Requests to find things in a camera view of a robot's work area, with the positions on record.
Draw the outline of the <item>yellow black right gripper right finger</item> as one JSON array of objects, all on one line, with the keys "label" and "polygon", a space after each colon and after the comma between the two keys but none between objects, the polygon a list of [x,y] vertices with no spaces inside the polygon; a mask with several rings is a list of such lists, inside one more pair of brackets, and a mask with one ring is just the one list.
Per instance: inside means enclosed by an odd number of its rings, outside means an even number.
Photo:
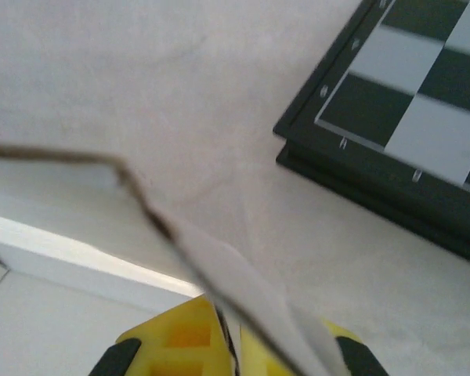
[{"label": "yellow black right gripper right finger", "polygon": [[[321,319],[338,343],[345,365],[352,376],[388,376],[371,350],[351,331]],[[294,375],[250,331],[241,329],[241,375]]]}]

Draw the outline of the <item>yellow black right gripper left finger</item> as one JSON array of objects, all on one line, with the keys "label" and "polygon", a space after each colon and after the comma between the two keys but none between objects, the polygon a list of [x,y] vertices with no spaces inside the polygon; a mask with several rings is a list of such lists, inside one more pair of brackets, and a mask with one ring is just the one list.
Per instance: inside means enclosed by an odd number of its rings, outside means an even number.
[{"label": "yellow black right gripper left finger", "polygon": [[121,334],[93,375],[237,375],[214,306],[199,296]]}]

